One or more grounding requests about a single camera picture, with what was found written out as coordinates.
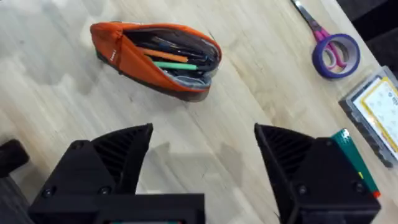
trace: wooden surface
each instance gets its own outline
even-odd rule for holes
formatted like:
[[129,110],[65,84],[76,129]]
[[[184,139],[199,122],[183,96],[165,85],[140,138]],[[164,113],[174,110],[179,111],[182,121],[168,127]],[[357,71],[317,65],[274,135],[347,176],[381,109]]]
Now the wooden surface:
[[[354,75],[331,82],[316,73],[314,38],[288,0],[0,1],[1,137],[18,138],[31,156],[13,178],[32,200],[73,140],[153,123],[141,193],[205,192],[208,223],[272,224],[254,123],[314,137],[348,128],[382,192],[374,223],[396,223],[397,172],[338,105],[379,65],[335,0],[302,2],[329,32],[359,42]],[[176,22],[212,35],[224,58],[207,99],[182,102],[102,65],[89,33],[99,21]]]

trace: pen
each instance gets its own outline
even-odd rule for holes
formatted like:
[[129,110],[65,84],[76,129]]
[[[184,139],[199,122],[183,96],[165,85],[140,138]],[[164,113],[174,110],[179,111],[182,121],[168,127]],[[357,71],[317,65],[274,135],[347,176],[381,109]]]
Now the pen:
[[210,66],[197,66],[187,63],[173,63],[173,62],[153,62],[159,68],[171,68],[171,69],[181,69],[181,70],[201,70],[210,71],[212,67]]
[[158,50],[146,49],[146,48],[142,48],[142,47],[138,47],[138,49],[146,55],[165,58],[165,59],[173,60],[176,62],[182,62],[182,63],[188,62],[188,58],[184,57],[184,56],[174,55],[174,54],[165,53],[165,52],[161,52]]

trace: pencil case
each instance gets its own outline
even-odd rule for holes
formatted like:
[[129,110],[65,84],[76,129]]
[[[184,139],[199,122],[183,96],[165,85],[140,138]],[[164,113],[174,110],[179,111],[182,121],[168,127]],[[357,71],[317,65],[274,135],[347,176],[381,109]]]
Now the pencil case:
[[[100,22],[93,24],[90,32],[101,60],[133,80],[167,90],[207,91],[221,61],[219,45],[187,26]],[[180,63],[148,56],[143,49],[188,60]]]

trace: black plastic part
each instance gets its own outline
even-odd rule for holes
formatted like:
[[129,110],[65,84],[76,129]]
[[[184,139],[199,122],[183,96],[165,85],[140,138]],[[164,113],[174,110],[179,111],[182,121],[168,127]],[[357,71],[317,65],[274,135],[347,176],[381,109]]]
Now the black plastic part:
[[205,223],[203,194],[136,195],[151,124],[75,141],[29,208],[35,223]]
[[29,161],[24,147],[18,140],[10,140],[0,146],[0,178]]
[[381,206],[330,138],[254,128],[283,224],[368,224]]

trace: clear plastic box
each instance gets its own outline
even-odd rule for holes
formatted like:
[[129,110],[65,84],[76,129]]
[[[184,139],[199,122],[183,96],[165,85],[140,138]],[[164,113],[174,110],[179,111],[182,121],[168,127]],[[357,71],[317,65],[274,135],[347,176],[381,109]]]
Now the clear plastic box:
[[398,81],[382,67],[361,82],[340,106],[388,168],[398,166]]

